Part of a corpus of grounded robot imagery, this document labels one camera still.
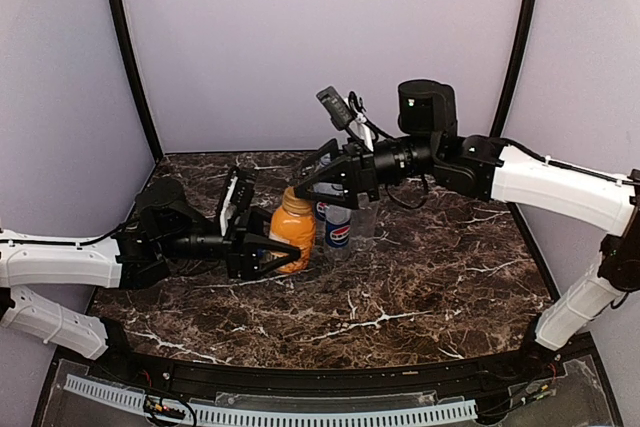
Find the orange juice bottle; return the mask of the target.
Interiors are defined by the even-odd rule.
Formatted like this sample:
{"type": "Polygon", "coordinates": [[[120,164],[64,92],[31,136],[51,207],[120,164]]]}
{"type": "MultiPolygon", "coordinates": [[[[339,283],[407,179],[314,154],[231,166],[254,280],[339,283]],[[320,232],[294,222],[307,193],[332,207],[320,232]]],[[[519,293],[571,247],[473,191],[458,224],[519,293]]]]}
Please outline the orange juice bottle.
{"type": "Polygon", "coordinates": [[[316,222],[313,205],[300,199],[292,187],[283,193],[281,206],[274,212],[269,238],[300,249],[300,258],[277,269],[283,274],[292,274],[307,268],[315,243],[316,222]]]}

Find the clear plastic bottle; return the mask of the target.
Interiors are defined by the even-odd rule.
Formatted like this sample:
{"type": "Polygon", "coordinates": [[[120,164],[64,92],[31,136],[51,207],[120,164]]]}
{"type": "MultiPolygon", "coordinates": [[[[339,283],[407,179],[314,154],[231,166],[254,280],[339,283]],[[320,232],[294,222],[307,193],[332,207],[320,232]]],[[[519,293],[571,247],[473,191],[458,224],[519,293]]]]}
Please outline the clear plastic bottle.
{"type": "Polygon", "coordinates": [[[351,215],[351,242],[355,251],[365,252],[373,248],[378,211],[378,201],[371,201],[366,193],[358,195],[358,208],[351,215]]]}

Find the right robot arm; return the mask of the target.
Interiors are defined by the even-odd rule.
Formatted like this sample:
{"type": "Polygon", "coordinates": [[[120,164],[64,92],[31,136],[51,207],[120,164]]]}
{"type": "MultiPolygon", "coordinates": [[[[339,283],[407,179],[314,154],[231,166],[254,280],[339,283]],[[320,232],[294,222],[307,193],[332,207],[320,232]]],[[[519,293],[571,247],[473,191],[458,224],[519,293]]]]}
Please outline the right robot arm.
{"type": "Polygon", "coordinates": [[[433,178],[460,195],[524,204],[571,217],[604,231],[598,257],[587,272],[530,327],[525,347],[510,360],[521,381],[534,379],[549,353],[607,306],[639,289],[639,172],[608,174],[537,154],[506,138],[457,132],[455,93],[437,81],[415,79],[398,86],[394,138],[371,123],[360,99],[328,87],[316,95],[339,131],[357,122],[371,141],[349,134],[344,146],[330,140],[307,157],[294,185],[297,197],[356,210],[360,195],[379,198],[380,187],[411,177],[433,178]]]}

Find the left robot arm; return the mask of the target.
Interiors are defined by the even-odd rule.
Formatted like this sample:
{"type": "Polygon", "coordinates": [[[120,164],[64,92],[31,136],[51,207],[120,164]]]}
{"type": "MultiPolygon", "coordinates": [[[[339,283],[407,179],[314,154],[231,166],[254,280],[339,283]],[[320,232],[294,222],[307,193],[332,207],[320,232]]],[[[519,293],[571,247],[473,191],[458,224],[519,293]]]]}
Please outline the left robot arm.
{"type": "Polygon", "coordinates": [[[141,374],[121,325],[74,312],[35,293],[35,284],[78,284],[141,290],[171,276],[177,261],[221,260],[232,278],[255,280],[300,259],[299,248],[265,235],[271,220],[251,200],[254,182],[232,173],[217,215],[207,218],[181,183],[165,177],[135,199],[133,219],[97,238],[1,232],[1,325],[81,356],[101,358],[120,383],[141,374]]]}

